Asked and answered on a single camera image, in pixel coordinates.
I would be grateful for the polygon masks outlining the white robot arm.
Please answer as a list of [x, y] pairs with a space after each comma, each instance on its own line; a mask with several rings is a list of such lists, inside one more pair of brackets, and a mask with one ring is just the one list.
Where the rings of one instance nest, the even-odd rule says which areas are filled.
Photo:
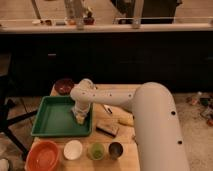
[[190, 171], [174, 98], [162, 84], [147, 82], [133, 89], [94, 89], [81, 80], [70, 92], [74, 110], [90, 103], [117, 106], [134, 116], [140, 171]]

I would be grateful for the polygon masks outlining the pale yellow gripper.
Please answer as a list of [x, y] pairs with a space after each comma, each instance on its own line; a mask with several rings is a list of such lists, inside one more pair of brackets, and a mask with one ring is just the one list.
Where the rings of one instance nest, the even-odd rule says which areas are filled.
[[85, 119], [87, 117], [88, 111], [87, 110], [73, 109], [73, 113], [74, 113], [74, 116], [77, 120], [77, 123], [80, 124], [80, 125], [83, 125], [84, 122], [85, 122]]

